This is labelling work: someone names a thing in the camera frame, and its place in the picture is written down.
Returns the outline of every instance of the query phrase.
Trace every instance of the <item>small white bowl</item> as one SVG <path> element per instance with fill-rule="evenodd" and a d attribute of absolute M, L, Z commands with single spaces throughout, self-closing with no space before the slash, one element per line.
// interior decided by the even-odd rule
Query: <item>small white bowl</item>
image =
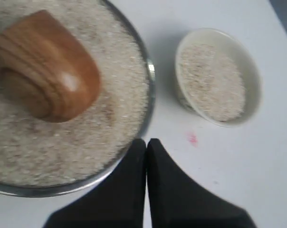
<path fill-rule="evenodd" d="M 245 108 L 240 117 L 227 122 L 214 120 L 200 110 L 186 93 L 182 83 L 180 61 L 182 51 L 193 42 L 214 46 L 217 51 L 226 54 L 237 65 L 246 89 Z M 177 96 L 181 104 L 212 123 L 226 127 L 237 126 L 249 120 L 258 110 L 261 101 L 261 79 L 258 68 L 245 47 L 235 38 L 222 31 L 213 28 L 200 28 L 190 32 L 179 44 L 175 57 L 175 71 Z"/>

